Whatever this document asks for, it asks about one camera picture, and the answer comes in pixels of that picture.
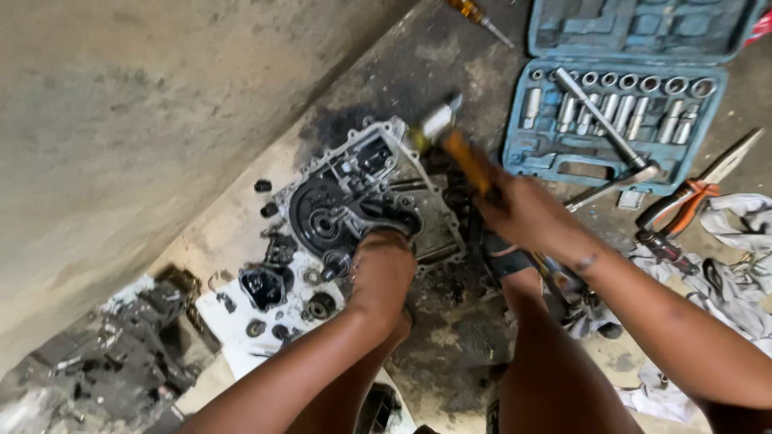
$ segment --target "screwdriver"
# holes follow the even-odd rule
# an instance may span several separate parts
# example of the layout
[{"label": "screwdriver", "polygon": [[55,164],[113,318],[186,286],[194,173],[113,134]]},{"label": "screwdriver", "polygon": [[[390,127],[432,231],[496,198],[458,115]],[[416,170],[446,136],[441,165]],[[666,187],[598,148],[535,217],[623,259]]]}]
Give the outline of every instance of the screwdriver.
[{"label": "screwdriver", "polygon": [[449,5],[453,6],[457,11],[461,12],[469,21],[474,22],[477,25],[481,25],[488,29],[492,34],[496,35],[504,45],[515,49],[515,44],[512,43],[503,33],[501,33],[485,14],[485,9],[481,8],[472,0],[445,0]]}]

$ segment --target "hand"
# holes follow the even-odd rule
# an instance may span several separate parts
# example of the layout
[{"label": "hand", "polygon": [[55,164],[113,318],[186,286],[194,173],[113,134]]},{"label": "hand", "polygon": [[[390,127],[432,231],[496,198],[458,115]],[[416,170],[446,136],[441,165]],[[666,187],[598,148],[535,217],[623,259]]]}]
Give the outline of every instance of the hand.
[{"label": "hand", "polygon": [[573,266],[594,237],[535,178],[507,174],[493,166],[491,181],[503,194],[504,209],[484,200],[477,206],[488,226],[513,245],[545,253]]},{"label": "hand", "polygon": [[415,275],[407,239],[394,231],[376,231],[357,247],[351,271],[354,291],[347,308],[363,310],[373,320],[399,319]]}]

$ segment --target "orange pliers handle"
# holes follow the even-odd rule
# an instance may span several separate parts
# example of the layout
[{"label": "orange pliers handle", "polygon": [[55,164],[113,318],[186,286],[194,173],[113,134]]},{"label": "orange pliers handle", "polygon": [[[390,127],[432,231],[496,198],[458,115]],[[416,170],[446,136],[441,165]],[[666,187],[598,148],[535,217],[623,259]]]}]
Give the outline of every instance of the orange pliers handle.
[{"label": "orange pliers handle", "polygon": [[707,184],[701,179],[689,179],[670,196],[660,199],[643,212],[635,223],[641,229],[653,231],[657,225],[674,210],[679,212],[660,233],[667,239],[681,235],[699,212],[706,198],[720,196],[719,186]]}]

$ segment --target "leg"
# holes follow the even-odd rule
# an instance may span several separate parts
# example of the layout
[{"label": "leg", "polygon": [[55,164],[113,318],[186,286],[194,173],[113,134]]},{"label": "leg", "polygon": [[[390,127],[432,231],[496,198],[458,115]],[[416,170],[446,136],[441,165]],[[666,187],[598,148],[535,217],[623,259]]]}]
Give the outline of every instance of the leg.
[{"label": "leg", "polygon": [[518,320],[515,357],[502,379],[502,434],[642,432],[587,353],[547,314],[533,268],[501,280]]},{"label": "leg", "polygon": [[289,434],[324,434],[354,432],[364,398],[394,349],[410,334],[410,320],[405,317],[382,344],[330,383],[297,416]]}]

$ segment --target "hammer head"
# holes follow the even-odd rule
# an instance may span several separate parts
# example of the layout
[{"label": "hammer head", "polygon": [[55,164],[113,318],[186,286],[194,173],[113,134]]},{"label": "hammer head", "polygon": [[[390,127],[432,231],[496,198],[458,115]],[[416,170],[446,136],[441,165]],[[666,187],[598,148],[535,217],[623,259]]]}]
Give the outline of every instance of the hammer head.
[{"label": "hammer head", "polygon": [[463,95],[456,94],[448,103],[436,107],[429,112],[415,127],[409,131],[413,148],[419,154],[424,154],[429,150],[450,127],[455,123],[455,116],[458,114]]}]

